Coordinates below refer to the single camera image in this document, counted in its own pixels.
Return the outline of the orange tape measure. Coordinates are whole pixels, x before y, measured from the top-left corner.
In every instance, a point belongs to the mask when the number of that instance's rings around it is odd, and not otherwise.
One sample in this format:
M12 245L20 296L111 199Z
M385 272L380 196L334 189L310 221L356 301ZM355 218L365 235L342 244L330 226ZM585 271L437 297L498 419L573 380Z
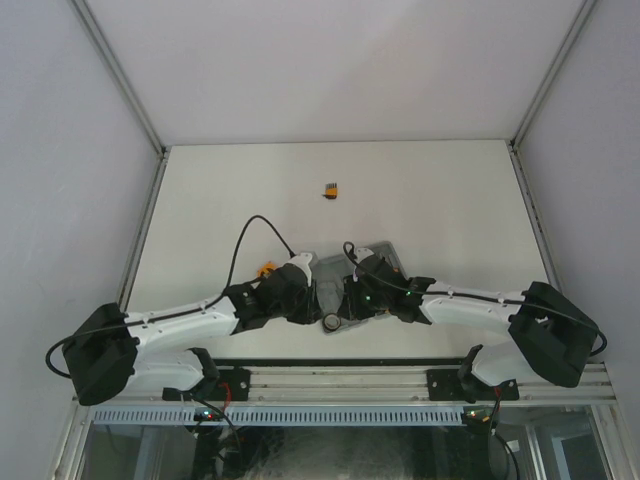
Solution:
M278 268L278 266L269 261L266 262L265 264L263 264L257 271L256 276L258 278L267 278L268 276L270 276L276 269Z

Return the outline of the grey plastic tool case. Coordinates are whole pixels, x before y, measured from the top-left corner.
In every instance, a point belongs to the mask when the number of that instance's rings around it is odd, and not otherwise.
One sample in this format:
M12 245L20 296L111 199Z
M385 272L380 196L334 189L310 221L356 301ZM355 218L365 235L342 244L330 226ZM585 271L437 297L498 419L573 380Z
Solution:
M360 281L352 259L360 263L373 255L389 265L401 286L407 285L406 271L391 242L381 241L364 247L349 243L346 250L347 253L317 260L312 266L321 326L326 335L353 329L387 314L381 309L380 296L371 293Z

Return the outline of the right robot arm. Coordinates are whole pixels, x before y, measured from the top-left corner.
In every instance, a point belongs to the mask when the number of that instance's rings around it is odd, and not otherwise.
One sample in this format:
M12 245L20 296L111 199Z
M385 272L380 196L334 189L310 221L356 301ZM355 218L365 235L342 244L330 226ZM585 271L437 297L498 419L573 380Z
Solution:
M431 277L406 277L370 249L344 247L353 266L345 288L352 318L389 314L405 323L458 325L501 337L497 345L472 346L456 372L469 402L522 377L574 388L588 361L608 346L597 324L547 283L508 293L459 289Z

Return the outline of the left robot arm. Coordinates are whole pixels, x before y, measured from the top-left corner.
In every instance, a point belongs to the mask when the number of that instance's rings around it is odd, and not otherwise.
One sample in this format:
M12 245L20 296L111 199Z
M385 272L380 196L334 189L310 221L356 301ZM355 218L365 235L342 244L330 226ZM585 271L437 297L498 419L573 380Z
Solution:
M307 325L318 316L313 257L292 257L266 278L225 288L220 297L156 312L97 308L64 341L77 400L95 406L122 393L173 400L220 396L221 373L205 342L263 328L273 319Z

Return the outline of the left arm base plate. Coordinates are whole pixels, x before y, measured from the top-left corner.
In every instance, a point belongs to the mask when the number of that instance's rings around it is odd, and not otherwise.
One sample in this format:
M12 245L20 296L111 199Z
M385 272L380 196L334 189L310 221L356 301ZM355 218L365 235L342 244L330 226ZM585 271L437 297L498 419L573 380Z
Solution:
M164 401L181 401L188 398L223 402L247 401L251 384L251 372L244 368L223 369L217 378L203 378L186 391L164 388Z

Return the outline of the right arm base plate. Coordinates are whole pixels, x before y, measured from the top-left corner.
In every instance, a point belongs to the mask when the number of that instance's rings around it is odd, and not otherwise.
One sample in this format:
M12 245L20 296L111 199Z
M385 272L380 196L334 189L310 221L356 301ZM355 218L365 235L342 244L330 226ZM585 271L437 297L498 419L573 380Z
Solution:
M507 401L520 399L515 380L507 380L497 386L489 386L472 374L462 375L457 369L429 369L426 371L429 399L431 401Z

